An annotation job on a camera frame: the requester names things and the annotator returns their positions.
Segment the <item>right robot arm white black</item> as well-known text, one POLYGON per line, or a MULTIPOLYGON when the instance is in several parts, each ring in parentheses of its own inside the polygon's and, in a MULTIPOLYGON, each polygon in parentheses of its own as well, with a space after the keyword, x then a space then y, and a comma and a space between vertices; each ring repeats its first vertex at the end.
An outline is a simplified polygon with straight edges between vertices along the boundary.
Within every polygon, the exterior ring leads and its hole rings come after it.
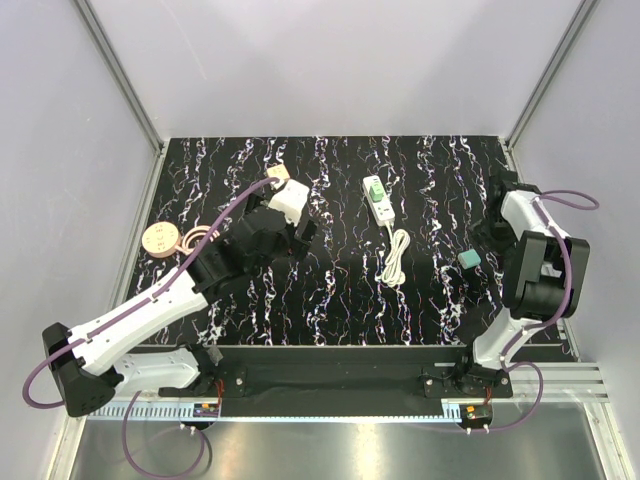
POLYGON ((497 387, 516 352, 535 334, 571 317, 577 309, 590 245, 552 219, 546 201, 582 211, 599 202, 573 190, 543 192, 522 183, 513 171, 490 178, 487 216, 481 234, 506 256, 503 308, 476 337, 454 371, 454 384, 466 396, 497 387))

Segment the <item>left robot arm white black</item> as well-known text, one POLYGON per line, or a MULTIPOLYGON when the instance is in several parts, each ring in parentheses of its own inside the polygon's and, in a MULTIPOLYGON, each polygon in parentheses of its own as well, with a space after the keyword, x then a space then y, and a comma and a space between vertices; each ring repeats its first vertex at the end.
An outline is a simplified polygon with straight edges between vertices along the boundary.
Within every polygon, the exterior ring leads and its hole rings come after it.
POLYGON ((133 348, 186 315, 238 297, 274 260, 303 259, 317 229, 303 217, 308 197, 308 188, 295 181, 269 199, 252 194, 238 221, 141 294, 77 327, 47 327, 42 339, 60 406, 69 416, 82 417, 118 394, 162 389, 208 394, 216 382, 212 351, 179 347, 135 354, 133 348))

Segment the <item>light teal charger cube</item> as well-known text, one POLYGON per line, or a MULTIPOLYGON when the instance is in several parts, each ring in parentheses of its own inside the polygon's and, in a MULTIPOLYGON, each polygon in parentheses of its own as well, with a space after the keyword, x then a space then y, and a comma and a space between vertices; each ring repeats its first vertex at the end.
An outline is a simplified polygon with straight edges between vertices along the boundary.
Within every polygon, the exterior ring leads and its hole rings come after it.
POLYGON ((475 249, 468 249, 460 252, 457 259, 461 267, 465 270, 476 268, 481 264, 481 257, 475 249))

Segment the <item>green usb charger plug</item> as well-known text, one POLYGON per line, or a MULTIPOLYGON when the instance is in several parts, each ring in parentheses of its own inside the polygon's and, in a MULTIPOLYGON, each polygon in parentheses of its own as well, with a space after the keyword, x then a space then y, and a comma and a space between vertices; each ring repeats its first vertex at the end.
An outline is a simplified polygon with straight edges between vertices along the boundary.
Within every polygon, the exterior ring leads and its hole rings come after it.
POLYGON ((368 187, 368 193, 369 196, 371 198, 371 200, 374 203, 378 203, 381 202, 385 196, 386 196, 386 192, 384 190, 384 187, 382 186, 381 182, 379 180, 372 180, 369 187, 368 187))

